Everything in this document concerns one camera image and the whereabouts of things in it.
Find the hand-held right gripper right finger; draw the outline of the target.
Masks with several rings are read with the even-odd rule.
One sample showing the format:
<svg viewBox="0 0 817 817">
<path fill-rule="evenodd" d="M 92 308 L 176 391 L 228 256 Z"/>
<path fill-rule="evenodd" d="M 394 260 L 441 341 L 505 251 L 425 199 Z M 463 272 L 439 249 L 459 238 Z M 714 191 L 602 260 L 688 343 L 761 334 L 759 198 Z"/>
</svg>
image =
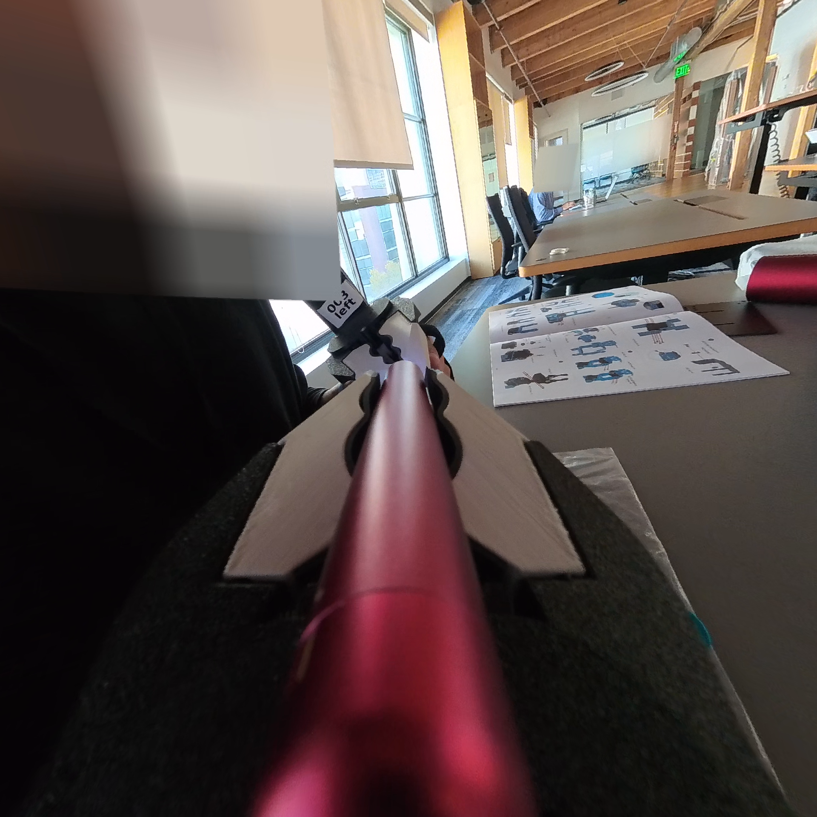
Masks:
<svg viewBox="0 0 817 817">
<path fill-rule="evenodd" d="M 583 576 L 527 438 L 443 373 L 428 369 L 426 383 L 462 450 L 453 486 L 468 537 L 522 574 Z"/>
</svg>

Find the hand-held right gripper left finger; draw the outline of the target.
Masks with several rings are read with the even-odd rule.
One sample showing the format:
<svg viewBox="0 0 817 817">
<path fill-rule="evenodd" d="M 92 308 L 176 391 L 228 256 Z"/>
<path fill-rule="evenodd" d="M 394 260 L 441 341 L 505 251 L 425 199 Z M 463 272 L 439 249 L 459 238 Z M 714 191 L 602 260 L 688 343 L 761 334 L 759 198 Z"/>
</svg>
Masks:
<svg viewBox="0 0 817 817">
<path fill-rule="evenodd" d="M 346 440 L 363 419 L 367 373 L 283 438 L 273 470 L 227 561 L 232 579 L 282 579 L 329 545 L 351 484 Z"/>
</svg>

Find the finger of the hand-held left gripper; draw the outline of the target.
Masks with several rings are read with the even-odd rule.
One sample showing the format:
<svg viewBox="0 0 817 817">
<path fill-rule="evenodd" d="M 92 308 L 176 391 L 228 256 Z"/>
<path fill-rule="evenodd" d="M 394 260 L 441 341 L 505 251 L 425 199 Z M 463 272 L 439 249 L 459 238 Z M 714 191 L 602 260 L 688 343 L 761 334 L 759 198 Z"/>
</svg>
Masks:
<svg viewBox="0 0 817 817">
<path fill-rule="evenodd" d="M 384 383 L 389 373 L 390 364 L 383 361 L 383 357 L 372 354 L 369 346 L 359 346 L 349 353 L 349 369 L 354 373 L 354 379 L 365 373 L 377 373 L 380 382 Z"/>
<path fill-rule="evenodd" d="M 400 350 L 400 358 L 416 364 L 420 370 L 428 367 L 428 340 L 420 324 L 405 317 L 390 317 L 382 326 L 383 336 L 391 338 L 391 345 Z"/>
</svg>

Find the long red metal tube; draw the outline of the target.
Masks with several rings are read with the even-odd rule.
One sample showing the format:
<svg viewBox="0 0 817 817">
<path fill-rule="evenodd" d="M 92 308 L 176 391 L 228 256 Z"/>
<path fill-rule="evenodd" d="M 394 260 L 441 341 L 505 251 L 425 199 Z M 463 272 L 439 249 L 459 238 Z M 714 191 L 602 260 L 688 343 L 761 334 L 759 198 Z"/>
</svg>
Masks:
<svg viewBox="0 0 817 817">
<path fill-rule="evenodd" d="M 537 814 L 411 362 L 377 401 L 250 814 Z"/>
</svg>

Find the dark grey desk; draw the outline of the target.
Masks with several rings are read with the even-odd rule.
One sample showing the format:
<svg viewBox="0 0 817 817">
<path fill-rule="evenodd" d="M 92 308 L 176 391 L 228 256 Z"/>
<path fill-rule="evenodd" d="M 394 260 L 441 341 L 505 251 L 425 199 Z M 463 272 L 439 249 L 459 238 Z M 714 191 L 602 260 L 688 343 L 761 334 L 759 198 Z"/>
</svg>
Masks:
<svg viewBox="0 0 817 817">
<path fill-rule="evenodd" d="M 590 577 L 488 586 L 541 815 L 815 815 L 815 307 L 762 311 L 788 376 L 498 411 L 614 450 L 703 620 L 542 455 Z"/>
</svg>

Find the wooden standing desk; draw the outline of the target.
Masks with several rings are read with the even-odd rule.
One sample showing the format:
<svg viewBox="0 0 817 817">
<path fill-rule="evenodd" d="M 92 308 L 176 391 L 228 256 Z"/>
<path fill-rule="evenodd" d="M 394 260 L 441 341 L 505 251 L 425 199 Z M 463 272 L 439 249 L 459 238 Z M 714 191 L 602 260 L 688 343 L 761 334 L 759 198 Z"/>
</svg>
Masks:
<svg viewBox="0 0 817 817">
<path fill-rule="evenodd" d="M 814 105 L 815 102 L 816 90 L 811 89 L 792 97 L 771 101 L 770 103 L 749 109 L 742 113 L 738 113 L 718 121 L 718 124 L 726 126 L 725 131 L 729 134 L 735 134 L 738 131 L 750 130 L 753 128 L 761 128 L 761 139 L 759 141 L 757 159 L 754 163 L 749 193 L 758 193 L 764 171 L 814 172 L 816 170 L 815 154 L 772 163 L 771 165 L 766 163 L 766 151 L 769 144 L 772 124 L 779 122 L 790 109 L 808 107 Z"/>
</svg>

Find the clear plastic bag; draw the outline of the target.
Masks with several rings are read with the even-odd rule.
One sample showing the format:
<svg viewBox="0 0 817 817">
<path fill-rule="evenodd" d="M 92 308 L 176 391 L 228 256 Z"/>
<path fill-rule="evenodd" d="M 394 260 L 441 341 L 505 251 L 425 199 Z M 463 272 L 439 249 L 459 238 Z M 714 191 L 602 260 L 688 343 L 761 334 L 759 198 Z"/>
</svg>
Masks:
<svg viewBox="0 0 817 817">
<path fill-rule="evenodd" d="M 557 454 L 606 516 L 593 576 L 548 598 L 558 743 L 548 800 L 570 815 L 793 815 L 707 628 L 610 448 Z"/>
</svg>

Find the large window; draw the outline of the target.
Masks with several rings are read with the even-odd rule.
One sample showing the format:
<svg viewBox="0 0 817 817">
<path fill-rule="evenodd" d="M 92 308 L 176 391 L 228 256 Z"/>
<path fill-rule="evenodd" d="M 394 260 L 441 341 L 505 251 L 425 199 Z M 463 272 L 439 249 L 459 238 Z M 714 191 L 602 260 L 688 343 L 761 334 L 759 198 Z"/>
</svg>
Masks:
<svg viewBox="0 0 817 817">
<path fill-rule="evenodd" d="M 340 260 L 368 301 L 413 294 L 449 260 L 421 84 L 427 43 L 386 14 L 413 167 L 336 169 Z"/>
</svg>

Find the black office chair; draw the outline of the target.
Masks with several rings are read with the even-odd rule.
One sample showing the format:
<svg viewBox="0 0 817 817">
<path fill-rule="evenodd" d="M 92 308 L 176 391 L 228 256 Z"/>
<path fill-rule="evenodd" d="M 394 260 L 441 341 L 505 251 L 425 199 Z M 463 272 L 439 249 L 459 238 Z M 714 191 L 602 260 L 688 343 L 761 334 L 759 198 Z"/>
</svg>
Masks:
<svg viewBox="0 0 817 817">
<path fill-rule="evenodd" d="M 516 236 L 506 218 L 499 194 L 491 194 L 486 198 L 488 215 L 491 225 L 495 228 L 502 244 L 502 260 L 499 264 L 499 274 L 505 278 L 518 276 L 516 261 Z"/>
<path fill-rule="evenodd" d="M 528 196 L 517 186 L 505 186 L 500 191 L 503 213 L 515 236 L 516 273 L 521 277 L 521 265 L 537 239 L 535 219 Z"/>
</svg>

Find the open instruction booklet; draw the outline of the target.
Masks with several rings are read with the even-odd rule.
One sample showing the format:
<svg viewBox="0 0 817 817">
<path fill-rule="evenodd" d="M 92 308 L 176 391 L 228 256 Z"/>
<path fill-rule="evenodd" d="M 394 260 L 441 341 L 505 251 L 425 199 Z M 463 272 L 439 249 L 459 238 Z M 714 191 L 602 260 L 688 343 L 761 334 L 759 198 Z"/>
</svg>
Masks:
<svg viewBox="0 0 817 817">
<path fill-rule="evenodd" d="M 496 407 L 788 375 L 638 286 L 493 311 L 488 330 Z"/>
</svg>

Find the person's dark clothing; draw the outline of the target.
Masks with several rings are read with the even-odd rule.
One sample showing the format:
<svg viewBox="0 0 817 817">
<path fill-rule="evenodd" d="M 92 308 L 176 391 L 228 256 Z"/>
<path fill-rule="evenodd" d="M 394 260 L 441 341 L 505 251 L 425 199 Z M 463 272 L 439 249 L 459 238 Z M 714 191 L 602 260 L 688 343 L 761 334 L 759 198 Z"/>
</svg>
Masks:
<svg viewBox="0 0 817 817">
<path fill-rule="evenodd" d="M 10 815 L 156 552 L 332 394 L 264 300 L 3 290 L 1 364 Z"/>
</svg>

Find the beige roller blind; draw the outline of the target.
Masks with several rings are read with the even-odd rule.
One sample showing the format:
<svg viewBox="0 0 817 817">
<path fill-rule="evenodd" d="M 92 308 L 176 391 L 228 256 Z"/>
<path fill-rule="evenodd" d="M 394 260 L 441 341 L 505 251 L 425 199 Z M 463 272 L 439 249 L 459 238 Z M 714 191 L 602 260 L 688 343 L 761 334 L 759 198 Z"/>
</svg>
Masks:
<svg viewBox="0 0 817 817">
<path fill-rule="evenodd" d="M 381 1 L 323 1 L 334 166 L 413 169 Z"/>
</svg>

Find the long wooden table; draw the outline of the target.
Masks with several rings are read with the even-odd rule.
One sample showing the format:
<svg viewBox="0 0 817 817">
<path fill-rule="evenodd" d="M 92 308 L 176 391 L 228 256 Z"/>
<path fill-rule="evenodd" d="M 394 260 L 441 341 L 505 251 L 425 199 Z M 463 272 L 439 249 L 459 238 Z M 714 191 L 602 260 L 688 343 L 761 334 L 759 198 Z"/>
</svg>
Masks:
<svg viewBox="0 0 817 817">
<path fill-rule="evenodd" d="M 758 243 L 816 229 L 816 204 L 707 189 L 702 177 L 638 189 L 574 211 L 545 227 L 522 261 L 522 277 L 575 274 L 580 280 L 642 277 L 736 260 Z M 569 248 L 549 255 L 553 248 Z"/>
</svg>

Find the short red metal tube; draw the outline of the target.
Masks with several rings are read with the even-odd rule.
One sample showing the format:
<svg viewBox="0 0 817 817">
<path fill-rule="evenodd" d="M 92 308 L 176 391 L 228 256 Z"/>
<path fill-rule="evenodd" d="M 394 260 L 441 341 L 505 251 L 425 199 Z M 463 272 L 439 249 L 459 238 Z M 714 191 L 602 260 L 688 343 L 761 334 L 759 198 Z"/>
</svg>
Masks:
<svg viewBox="0 0 817 817">
<path fill-rule="evenodd" d="M 746 297 L 751 302 L 815 305 L 816 256 L 761 258 L 748 277 Z"/>
</svg>

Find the white foam wrap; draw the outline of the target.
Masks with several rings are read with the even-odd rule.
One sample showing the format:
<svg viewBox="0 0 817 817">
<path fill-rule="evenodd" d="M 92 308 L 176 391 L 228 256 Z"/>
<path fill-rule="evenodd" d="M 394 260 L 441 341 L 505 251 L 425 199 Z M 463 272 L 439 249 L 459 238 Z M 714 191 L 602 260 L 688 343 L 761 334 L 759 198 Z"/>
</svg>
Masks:
<svg viewBox="0 0 817 817">
<path fill-rule="evenodd" d="M 816 257 L 816 235 L 781 242 L 760 243 L 750 247 L 740 255 L 737 268 L 736 286 L 742 291 L 748 288 L 748 281 L 755 265 L 765 258 Z"/>
</svg>

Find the small silver duct end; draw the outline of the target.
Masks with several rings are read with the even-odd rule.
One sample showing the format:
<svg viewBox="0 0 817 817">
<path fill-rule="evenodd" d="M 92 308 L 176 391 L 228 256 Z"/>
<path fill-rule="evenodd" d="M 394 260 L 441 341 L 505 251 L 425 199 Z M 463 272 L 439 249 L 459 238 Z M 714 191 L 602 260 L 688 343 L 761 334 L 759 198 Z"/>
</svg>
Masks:
<svg viewBox="0 0 817 817">
<path fill-rule="evenodd" d="M 692 48 L 702 36 L 700 27 L 690 29 L 686 34 L 679 36 L 671 45 L 669 58 L 658 68 L 654 74 L 654 82 L 661 83 L 667 77 L 675 77 L 677 66 L 684 59 L 686 53 Z"/>
</svg>

